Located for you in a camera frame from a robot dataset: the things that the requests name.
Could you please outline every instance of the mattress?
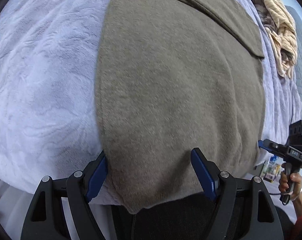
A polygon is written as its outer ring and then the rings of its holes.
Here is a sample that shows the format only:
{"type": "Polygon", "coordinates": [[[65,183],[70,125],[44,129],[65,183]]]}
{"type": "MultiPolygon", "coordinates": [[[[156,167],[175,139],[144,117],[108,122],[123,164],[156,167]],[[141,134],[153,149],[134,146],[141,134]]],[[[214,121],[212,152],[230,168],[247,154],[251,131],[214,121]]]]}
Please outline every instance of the mattress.
{"type": "MultiPolygon", "coordinates": [[[[12,240],[20,240],[24,218],[32,197],[32,194],[0,180],[0,224],[12,240]]],[[[71,239],[78,240],[67,198],[62,198],[62,204],[71,239]]],[[[116,240],[111,207],[91,203],[89,206],[105,239],[116,240]]]]}

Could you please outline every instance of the bed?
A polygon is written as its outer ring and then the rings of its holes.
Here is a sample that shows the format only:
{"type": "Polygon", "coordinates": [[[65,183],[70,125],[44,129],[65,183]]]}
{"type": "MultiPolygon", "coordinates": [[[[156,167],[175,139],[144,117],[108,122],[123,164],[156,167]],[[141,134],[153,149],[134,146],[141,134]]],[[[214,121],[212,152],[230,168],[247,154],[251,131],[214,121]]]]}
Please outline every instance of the bed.
{"type": "MultiPolygon", "coordinates": [[[[30,193],[44,175],[67,177],[83,169],[102,150],[93,86],[97,41],[108,3],[10,0],[0,14],[0,223],[12,239],[20,238],[23,222],[13,225],[13,221],[24,217],[30,193]],[[35,166],[37,162],[44,165],[35,166]],[[6,209],[3,203],[13,195],[20,197],[6,209]]],[[[284,3],[302,19],[296,0],[284,3]]],[[[267,109],[263,138],[285,143],[287,131],[282,128],[299,120],[301,69],[300,65],[296,68],[297,86],[291,81],[280,84],[276,70],[267,73],[264,80],[271,85],[264,86],[267,109]],[[285,95],[291,99],[288,103],[283,102],[285,95]]],[[[267,158],[263,153],[256,164],[267,158]]],[[[92,205],[93,214],[96,218],[104,214],[110,221],[107,207],[98,204],[119,203],[104,185],[92,205]]],[[[106,239],[115,239],[112,223],[99,226],[106,239]]],[[[70,231],[76,239],[74,228],[70,231]]]]}

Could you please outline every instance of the white fabric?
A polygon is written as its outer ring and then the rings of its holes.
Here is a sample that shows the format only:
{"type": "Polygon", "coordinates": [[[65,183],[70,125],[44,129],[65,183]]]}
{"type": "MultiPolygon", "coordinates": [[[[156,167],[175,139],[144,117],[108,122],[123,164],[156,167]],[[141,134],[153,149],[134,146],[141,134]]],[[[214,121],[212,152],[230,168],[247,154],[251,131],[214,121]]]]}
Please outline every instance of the white fabric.
{"type": "MultiPolygon", "coordinates": [[[[0,224],[12,240],[20,240],[24,218],[26,217],[33,195],[0,180],[0,224]]],[[[69,202],[62,198],[64,215],[72,240],[79,240],[73,223],[69,202]]],[[[90,204],[97,224],[106,240],[116,240],[110,206],[90,204]]]]}
{"type": "MultiPolygon", "coordinates": [[[[10,0],[1,12],[0,179],[6,183],[34,193],[43,176],[68,177],[101,152],[94,77],[108,3],[10,0]]],[[[110,201],[105,185],[99,196],[99,203],[110,201]]]]}

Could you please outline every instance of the finger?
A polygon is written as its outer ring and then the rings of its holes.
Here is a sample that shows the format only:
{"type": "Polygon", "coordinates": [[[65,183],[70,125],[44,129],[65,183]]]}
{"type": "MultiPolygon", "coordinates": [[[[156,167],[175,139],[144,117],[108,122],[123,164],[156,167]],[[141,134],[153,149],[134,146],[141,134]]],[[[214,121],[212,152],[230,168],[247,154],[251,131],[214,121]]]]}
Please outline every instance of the finger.
{"type": "Polygon", "coordinates": [[[286,176],[286,174],[284,173],[284,171],[282,171],[282,173],[281,173],[281,181],[282,181],[282,182],[287,182],[287,176],[286,176]]]}
{"type": "Polygon", "coordinates": [[[290,175],[291,181],[295,183],[302,183],[302,176],[299,173],[292,173],[290,175]]]}
{"type": "Polygon", "coordinates": [[[286,191],[286,188],[282,187],[281,185],[278,186],[278,190],[280,192],[285,192],[286,191]]]}
{"type": "Polygon", "coordinates": [[[283,188],[283,189],[288,189],[289,188],[289,185],[287,183],[282,183],[278,186],[278,188],[283,188]]]}

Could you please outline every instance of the beige striped cloth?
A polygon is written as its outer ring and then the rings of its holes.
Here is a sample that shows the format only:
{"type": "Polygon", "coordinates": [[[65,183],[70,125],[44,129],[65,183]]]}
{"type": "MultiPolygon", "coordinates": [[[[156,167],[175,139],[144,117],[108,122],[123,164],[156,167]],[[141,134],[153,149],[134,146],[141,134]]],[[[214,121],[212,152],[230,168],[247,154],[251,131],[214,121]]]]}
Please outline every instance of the beige striped cloth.
{"type": "Polygon", "coordinates": [[[286,10],[282,0],[264,0],[264,4],[278,28],[275,32],[265,27],[274,51],[277,72],[282,77],[293,78],[294,65],[297,60],[295,21],[286,10]]]}

